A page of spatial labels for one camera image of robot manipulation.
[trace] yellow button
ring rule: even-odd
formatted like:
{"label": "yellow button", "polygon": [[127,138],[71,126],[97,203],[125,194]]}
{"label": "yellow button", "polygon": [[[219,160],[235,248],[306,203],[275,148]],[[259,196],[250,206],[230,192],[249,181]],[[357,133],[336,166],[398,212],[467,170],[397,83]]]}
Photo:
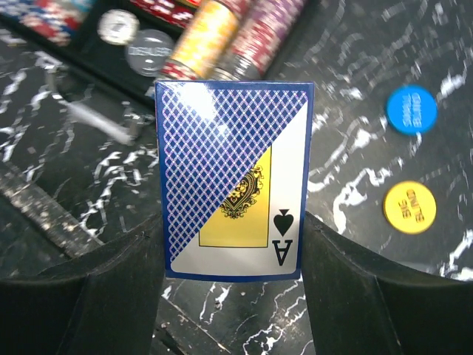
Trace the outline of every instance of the yellow button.
{"label": "yellow button", "polygon": [[384,199],[384,215],[394,228],[407,234],[426,231],[435,220],[434,196],[421,183],[404,181],[394,185]]}

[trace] blue button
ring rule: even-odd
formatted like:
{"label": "blue button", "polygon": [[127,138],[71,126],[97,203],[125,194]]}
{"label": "blue button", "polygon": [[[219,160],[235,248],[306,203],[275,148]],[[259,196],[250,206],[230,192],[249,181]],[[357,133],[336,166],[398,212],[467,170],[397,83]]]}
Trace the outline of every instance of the blue button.
{"label": "blue button", "polygon": [[437,120],[437,103],[422,87],[402,87],[389,97],[387,118],[399,132],[415,135],[431,129]]}

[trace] black marble surface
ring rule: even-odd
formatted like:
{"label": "black marble surface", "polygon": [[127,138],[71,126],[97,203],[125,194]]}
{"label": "black marble surface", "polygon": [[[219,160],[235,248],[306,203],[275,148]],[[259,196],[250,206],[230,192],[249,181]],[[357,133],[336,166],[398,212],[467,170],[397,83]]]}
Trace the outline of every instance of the black marble surface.
{"label": "black marble surface", "polygon": [[[277,77],[317,85],[307,209],[385,257],[459,280],[473,279],[472,23],[468,0],[324,0]],[[130,148],[71,124],[47,91],[45,60],[28,44],[0,46],[1,158],[104,241],[152,213],[160,200],[152,129]],[[425,135],[387,124],[389,94],[408,83],[438,102],[438,122]],[[129,109],[126,98],[92,85],[83,99],[117,121]],[[437,219],[423,234],[401,234],[383,216],[384,195],[402,180],[424,183],[437,200]],[[0,260],[23,252],[20,263],[36,258],[46,267],[28,248],[36,246],[0,243]],[[47,252],[51,265],[60,260]],[[0,272],[16,269],[2,263]],[[167,280],[158,326],[190,354],[315,353],[302,280]]]}

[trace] playing card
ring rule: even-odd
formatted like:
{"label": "playing card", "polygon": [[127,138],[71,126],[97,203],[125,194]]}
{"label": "playing card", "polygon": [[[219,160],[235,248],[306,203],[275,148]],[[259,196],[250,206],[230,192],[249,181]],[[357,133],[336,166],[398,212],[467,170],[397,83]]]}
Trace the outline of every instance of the playing card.
{"label": "playing card", "polygon": [[312,83],[160,81],[169,277],[298,278]]}

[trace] poker chip case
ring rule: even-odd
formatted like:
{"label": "poker chip case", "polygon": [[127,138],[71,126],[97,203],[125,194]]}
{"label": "poker chip case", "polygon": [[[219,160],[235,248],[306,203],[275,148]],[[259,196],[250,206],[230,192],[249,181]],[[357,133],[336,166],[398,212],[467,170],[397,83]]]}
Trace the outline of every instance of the poker chip case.
{"label": "poker chip case", "polygon": [[[0,24],[8,30],[19,34],[33,45],[38,46],[58,60],[64,62],[72,69],[79,69],[95,83],[116,89],[133,101],[154,109],[154,101],[146,96],[146,91],[154,80],[151,76],[143,76],[133,70],[126,59],[126,45],[114,45],[104,41],[98,33],[103,15],[110,10],[124,10],[136,16],[139,21],[139,31],[158,30],[172,39],[174,44],[185,30],[186,23],[191,19],[186,13],[194,13],[195,7],[186,6],[185,1],[154,0],[154,3],[169,3],[181,13],[170,17],[157,15],[150,10],[146,0],[0,0]],[[317,1],[309,1],[299,18],[298,23],[291,30],[287,40],[278,51],[270,68],[263,79],[277,80],[284,62],[303,37],[306,24],[310,18],[310,8],[315,9]],[[73,10],[60,11],[58,8],[74,7]],[[47,17],[47,31],[34,30],[28,27],[25,16],[31,18],[49,11]]]}

